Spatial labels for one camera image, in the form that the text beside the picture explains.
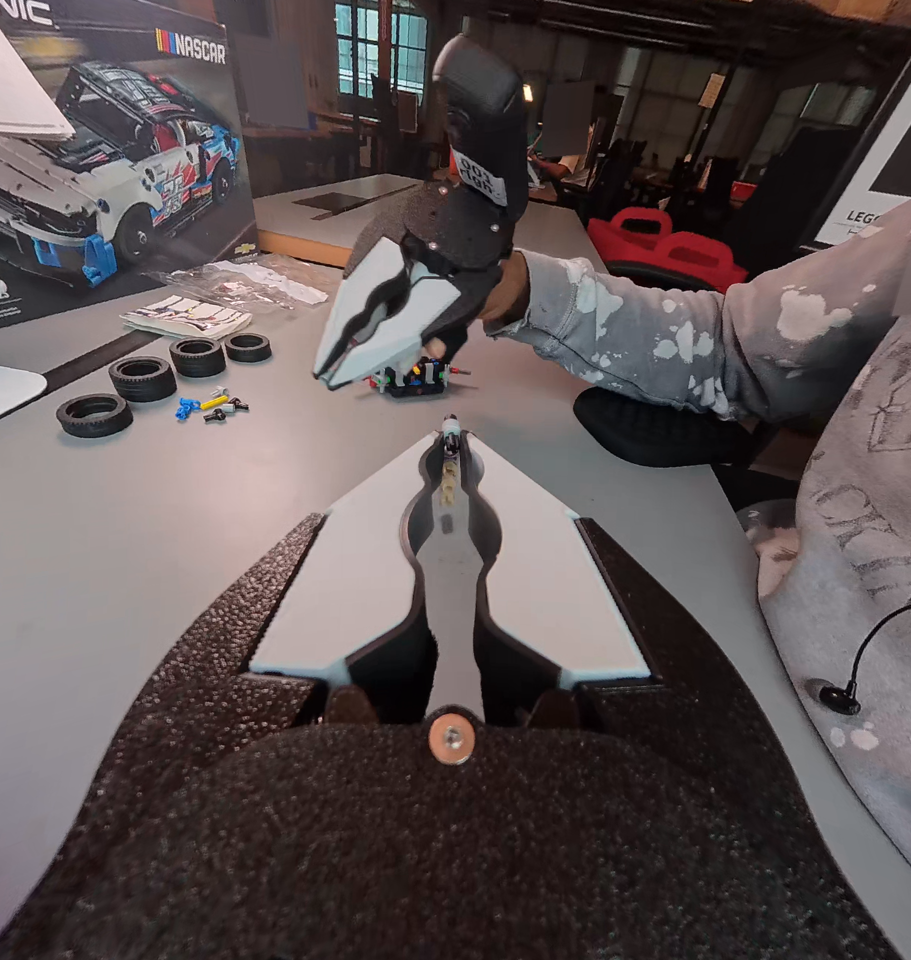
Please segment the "wide black toy tyre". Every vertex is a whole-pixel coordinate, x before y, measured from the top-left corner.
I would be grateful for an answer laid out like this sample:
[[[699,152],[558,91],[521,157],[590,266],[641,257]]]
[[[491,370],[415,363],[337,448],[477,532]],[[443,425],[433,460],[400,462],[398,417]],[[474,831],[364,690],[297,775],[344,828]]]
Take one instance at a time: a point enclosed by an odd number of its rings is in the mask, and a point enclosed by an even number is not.
[[[130,403],[159,402],[177,390],[171,364],[154,356],[123,358],[109,366],[108,373],[113,389]]]
[[[215,377],[226,370],[226,354],[220,342],[204,337],[185,337],[169,347],[171,364],[183,378]]]

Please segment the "person's grey patterned sweatshirt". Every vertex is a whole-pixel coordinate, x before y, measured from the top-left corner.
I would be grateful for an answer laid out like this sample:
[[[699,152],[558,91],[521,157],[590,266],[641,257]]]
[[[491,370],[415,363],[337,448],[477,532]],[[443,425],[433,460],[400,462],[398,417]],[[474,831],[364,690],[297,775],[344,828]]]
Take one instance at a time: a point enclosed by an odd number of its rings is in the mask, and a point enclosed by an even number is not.
[[[787,507],[749,511],[759,600],[812,725],[857,797],[911,866],[911,611],[877,634],[854,716],[819,700],[846,684],[856,651],[911,602],[911,403],[899,416],[840,403]]]

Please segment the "black white poster sign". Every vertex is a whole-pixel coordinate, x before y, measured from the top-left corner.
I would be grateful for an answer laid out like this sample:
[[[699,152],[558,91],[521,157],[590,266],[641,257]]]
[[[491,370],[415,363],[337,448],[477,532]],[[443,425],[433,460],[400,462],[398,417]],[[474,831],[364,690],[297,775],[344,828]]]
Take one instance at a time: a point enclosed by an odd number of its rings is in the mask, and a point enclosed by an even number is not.
[[[866,126],[802,247],[823,249],[866,231],[911,198],[911,58]]]

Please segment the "grey toy beam with pins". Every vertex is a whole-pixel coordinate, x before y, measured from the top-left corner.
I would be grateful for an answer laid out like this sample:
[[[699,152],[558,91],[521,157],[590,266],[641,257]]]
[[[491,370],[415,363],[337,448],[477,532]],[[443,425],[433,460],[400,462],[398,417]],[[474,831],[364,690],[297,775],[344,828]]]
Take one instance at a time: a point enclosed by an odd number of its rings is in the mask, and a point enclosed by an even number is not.
[[[454,510],[461,481],[462,426],[454,414],[448,414],[442,424],[443,461],[439,485],[440,522],[443,535],[455,529]]]

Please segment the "shiny sticker sheet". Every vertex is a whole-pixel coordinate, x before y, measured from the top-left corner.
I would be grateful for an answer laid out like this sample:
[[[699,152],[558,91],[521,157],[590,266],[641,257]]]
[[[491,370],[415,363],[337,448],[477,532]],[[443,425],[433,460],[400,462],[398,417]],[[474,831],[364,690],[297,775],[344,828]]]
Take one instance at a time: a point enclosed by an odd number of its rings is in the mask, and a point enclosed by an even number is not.
[[[220,341],[249,326],[251,313],[173,294],[153,304],[121,314],[126,327],[184,339],[202,337]]]

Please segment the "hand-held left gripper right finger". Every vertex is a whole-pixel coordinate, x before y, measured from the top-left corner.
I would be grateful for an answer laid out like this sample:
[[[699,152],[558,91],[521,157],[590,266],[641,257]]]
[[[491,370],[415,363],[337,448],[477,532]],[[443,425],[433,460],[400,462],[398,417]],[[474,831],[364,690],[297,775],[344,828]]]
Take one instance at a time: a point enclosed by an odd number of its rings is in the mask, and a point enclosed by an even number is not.
[[[467,530],[481,560],[473,657],[486,722],[522,722],[550,692],[645,689],[653,664],[588,521],[469,431]]]

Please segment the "clear plastic bag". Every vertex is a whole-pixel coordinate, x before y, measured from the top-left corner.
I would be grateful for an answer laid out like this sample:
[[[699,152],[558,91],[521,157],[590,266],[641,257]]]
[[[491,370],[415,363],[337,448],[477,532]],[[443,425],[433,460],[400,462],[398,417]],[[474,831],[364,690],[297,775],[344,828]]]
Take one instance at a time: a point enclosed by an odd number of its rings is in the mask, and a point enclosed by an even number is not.
[[[322,305],[340,285],[319,265],[276,253],[190,269],[150,270],[145,276],[192,299],[252,312],[270,306],[293,310],[298,305]]]

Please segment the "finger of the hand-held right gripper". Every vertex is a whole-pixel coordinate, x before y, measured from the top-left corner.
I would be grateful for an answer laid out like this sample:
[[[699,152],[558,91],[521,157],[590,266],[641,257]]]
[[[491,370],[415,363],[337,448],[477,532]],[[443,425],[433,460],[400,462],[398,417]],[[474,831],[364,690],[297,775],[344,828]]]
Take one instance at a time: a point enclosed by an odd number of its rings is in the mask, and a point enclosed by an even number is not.
[[[380,238],[341,282],[322,331],[313,376],[333,375],[375,313],[407,293],[410,272],[400,243]]]
[[[423,335],[431,323],[460,298],[451,282],[425,270],[417,279],[409,274],[406,293],[377,309],[357,342],[345,354],[334,374],[322,377],[331,391],[362,381],[384,368],[398,369],[419,358]]]

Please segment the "toy car set box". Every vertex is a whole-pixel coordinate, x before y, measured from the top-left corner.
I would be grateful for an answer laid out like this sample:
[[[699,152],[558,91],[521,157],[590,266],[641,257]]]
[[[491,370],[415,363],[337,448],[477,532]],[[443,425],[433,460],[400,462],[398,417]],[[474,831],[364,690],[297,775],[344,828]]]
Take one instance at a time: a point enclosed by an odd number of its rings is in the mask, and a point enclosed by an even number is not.
[[[0,1],[0,31],[73,134],[0,134],[0,329],[257,252],[215,2]]]

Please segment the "grey desk with wooden edge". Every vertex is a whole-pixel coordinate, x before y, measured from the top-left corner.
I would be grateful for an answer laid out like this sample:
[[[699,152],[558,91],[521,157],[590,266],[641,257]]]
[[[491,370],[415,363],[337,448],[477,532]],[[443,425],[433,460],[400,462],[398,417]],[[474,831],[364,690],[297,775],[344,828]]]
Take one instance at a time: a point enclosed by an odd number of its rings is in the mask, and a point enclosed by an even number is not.
[[[344,268],[361,231],[420,186],[418,179],[375,174],[256,198],[259,247],[266,253]],[[313,205],[329,194],[360,199],[362,204],[341,212]],[[606,270],[577,213],[553,203],[530,201],[515,228],[514,242],[555,258],[585,258],[595,270]]]

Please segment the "red plastic seats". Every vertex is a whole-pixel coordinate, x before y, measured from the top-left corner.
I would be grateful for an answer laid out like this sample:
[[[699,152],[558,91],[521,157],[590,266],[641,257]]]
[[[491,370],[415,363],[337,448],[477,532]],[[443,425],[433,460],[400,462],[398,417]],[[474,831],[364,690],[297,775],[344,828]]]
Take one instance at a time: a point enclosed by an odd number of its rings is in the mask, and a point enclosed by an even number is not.
[[[750,275],[725,243],[676,231],[669,213],[658,208],[630,206],[609,220],[591,218],[586,232],[610,274],[643,285],[679,283],[726,293]]]

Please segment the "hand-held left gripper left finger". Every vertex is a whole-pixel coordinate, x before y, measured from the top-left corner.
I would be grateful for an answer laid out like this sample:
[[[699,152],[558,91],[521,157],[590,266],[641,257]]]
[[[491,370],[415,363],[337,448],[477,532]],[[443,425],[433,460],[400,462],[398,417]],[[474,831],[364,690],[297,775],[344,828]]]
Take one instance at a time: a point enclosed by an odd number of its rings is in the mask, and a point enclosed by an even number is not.
[[[361,689],[382,722],[420,722],[438,644],[416,554],[434,529],[433,431],[336,500],[265,627],[249,671]]]

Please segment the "person's right hand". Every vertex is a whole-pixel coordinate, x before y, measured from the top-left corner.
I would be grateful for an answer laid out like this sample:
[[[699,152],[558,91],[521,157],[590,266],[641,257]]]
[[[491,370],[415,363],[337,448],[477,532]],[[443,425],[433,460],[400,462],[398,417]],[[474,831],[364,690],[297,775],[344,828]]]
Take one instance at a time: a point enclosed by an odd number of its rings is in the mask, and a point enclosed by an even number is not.
[[[515,249],[500,264],[501,276],[486,302],[468,323],[451,327],[440,337],[422,346],[422,355],[450,363],[468,339],[473,323],[482,326],[486,335],[497,335],[525,317],[531,298],[531,282],[527,260],[521,249]]]

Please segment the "black toy chassis assembly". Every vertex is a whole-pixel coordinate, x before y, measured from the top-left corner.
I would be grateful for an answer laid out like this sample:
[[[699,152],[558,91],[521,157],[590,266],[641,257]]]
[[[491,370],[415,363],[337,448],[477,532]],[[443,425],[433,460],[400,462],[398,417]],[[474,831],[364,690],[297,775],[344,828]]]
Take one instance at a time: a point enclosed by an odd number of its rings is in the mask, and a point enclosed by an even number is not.
[[[424,356],[402,372],[385,367],[368,376],[365,382],[379,394],[401,400],[442,395],[453,377],[470,376],[467,368]]]

